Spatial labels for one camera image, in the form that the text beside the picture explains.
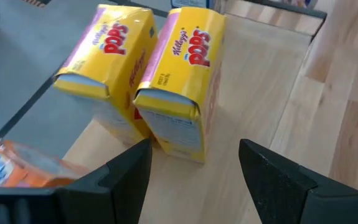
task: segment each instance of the pops logo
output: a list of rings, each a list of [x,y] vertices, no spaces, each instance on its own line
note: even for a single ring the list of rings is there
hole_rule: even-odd
[[[104,40],[104,53],[106,54],[120,54],[125,55],[126,49],[121,46],[125,42],[125,34],[129,31],[128,27],[115,23],[107,33],[107,38]]]
[[[192,37],[189,41],[188,52],[189,62],[191,65],[202,65],[210,67],[210,61],[207,60],[206,56],[208,55],[210,35],[207,32],[203,32],[199,29],[196,29],[192,33]]]

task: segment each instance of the snack bag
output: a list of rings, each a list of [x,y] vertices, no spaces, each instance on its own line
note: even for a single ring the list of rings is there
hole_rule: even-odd
[[[56,187],[88,173],[82,166],[0,140],[0,187]]]
[[[134,104],[164,151],[205,161],[219,89],[225,16],[210,9],[170,11]]]
[[[134,145],[151,134],[132,101],[156,42],[151,10],[101,4],[54,87],[91,108],[123,143]]]

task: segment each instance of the yellow cereal box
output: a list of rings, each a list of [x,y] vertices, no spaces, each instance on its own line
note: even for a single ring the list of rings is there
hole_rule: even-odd
[[[134,99],[168,154],[205,161],[217,98],[225,16],[210,9],[170,11]]]
[[[156,42],[151,10],[101,4],[54,87],[92,108],[124,143],[148,138],[150,130],[133,99]]]

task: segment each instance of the light wood floor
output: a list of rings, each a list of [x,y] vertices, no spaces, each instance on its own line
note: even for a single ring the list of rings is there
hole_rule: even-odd
[[[358,1],[324,3],[332,13],[310,48],[306,34],[227,15],[207,162],[155,150],[140,223],[260,223],[241,138],[358,188]],[[95,169],[123,150],[92,121],[65,158]]]

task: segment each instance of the orange package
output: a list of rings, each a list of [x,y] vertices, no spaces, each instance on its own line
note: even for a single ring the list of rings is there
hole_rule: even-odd
[[[88,173],[82,166],[0,140],[0,187],[56,187]]]

